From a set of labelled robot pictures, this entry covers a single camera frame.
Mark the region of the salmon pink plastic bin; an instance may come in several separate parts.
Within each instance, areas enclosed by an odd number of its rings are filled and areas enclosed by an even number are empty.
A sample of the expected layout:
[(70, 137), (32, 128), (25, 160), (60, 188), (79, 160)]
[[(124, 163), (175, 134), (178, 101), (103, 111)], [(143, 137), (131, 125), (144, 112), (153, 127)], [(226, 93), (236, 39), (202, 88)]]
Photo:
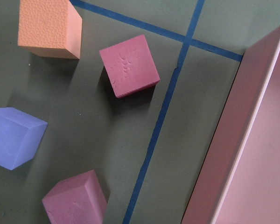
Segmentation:
[(280, 224), (280, 25), (243, 56), (184, 224)]

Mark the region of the red foam block right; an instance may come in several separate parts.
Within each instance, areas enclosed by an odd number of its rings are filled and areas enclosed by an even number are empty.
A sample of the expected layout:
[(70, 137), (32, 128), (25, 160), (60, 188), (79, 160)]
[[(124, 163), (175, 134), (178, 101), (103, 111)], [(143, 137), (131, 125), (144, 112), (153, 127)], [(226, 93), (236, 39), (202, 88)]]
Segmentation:
[(160, 81), (144, 35), (102, 49), (99, 54), (117, 98), (155, 86)]

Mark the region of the red foam block left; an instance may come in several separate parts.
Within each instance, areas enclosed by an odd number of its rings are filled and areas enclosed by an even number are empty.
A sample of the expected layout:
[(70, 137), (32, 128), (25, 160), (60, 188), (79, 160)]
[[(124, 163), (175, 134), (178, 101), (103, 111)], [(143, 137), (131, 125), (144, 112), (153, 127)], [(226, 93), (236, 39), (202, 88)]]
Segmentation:
[(94, 170), (58, 182), (42, 203), (52, 224), (101, 224), (107, 207)]

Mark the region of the purple foam block far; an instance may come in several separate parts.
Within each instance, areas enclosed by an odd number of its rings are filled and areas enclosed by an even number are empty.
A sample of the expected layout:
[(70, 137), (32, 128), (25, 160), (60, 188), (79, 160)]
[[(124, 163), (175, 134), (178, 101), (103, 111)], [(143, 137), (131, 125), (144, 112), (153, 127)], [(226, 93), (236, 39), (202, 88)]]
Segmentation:
[(13, 107), (0, 108), (0, 166), (13, 170), (33, 159), (47, 125)]

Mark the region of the red foam block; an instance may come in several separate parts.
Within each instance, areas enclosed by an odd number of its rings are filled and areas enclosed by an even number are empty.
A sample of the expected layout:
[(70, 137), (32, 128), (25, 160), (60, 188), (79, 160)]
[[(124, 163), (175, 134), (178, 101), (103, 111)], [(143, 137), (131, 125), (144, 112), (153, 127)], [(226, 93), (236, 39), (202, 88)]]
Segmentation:
[(99, 54), (117, 98), (155, 86), (160, 81), (144, 35), (102, 49)]
[(94, 170), (58, 182), (42, 203), (52, 224), (101, 224), (107, 207)]

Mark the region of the orange foam block far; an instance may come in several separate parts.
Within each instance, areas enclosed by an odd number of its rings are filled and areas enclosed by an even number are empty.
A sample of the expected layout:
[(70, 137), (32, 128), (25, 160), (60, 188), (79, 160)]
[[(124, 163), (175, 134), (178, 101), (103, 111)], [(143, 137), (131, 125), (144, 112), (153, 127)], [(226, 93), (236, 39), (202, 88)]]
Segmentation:
[(43, 57), (79, 59), (82, 18), (69, 0), (21, 0), (18, 46)]

